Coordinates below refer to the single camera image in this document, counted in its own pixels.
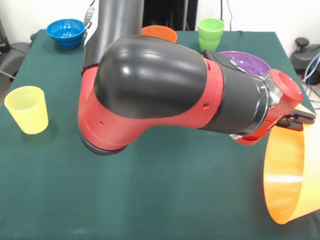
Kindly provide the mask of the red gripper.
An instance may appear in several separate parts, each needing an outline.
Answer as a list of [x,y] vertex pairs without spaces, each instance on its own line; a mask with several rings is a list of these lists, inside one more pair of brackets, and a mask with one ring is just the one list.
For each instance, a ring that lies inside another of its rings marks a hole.
[[298,121],[316,119],[313,113],[295,110],[302,102],[303,94],[298,84],[287,74],[271,69],[260,81],[267,93],[266,112],[252,132],[234,137],[237,143],[253,145],[269,133],[273,126],[301,132],[303,124]]

